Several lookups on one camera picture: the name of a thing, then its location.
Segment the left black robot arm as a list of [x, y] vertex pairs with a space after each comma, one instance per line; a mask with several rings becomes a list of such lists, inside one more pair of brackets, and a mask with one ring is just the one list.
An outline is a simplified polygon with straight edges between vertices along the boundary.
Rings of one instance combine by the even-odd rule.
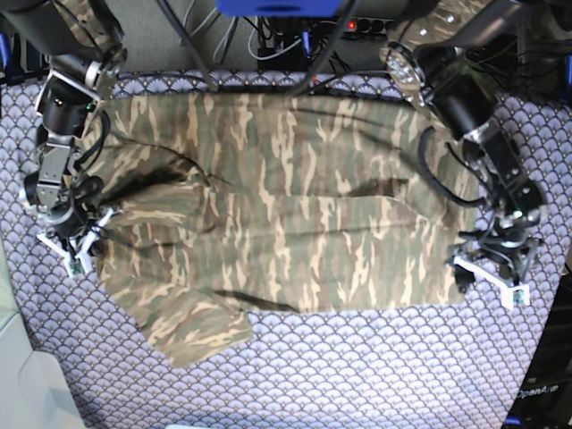
[[508, 299], [529, 291], [525, 279], [540, 247], [530, 231], [546, 219], [548, 202], [495, 119], [495, 96], [465, 55], [493, 41], [533, 6], [532, 1], [409, 1], [380, 50], [402, 95], [419, 112], [434, 115], [460, 143], [462, 165], [484, 188], [483, 197], [467, 200], [441, 183], [426, 157], [436, 130], [423, 131], [417, 157], [424, 177], [451, 202], [491, 214], [485, 229], [463, 232], [462, 243], [451, 251], [459, 289], [482, 277]]

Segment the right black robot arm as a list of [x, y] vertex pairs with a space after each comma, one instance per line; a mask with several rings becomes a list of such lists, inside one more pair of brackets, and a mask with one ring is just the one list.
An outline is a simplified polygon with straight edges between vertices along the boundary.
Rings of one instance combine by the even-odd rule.
[[24, 180], [24, 201], [64, 251], [87, 251], [105, 223], [94, 205], [103, 182], [88, 163], [110, 128], [100, 108], [126, 59], [121, 24], [104, 1], [3, 1], [1, 16], [49, 63], [36, 102], [38, 168]]

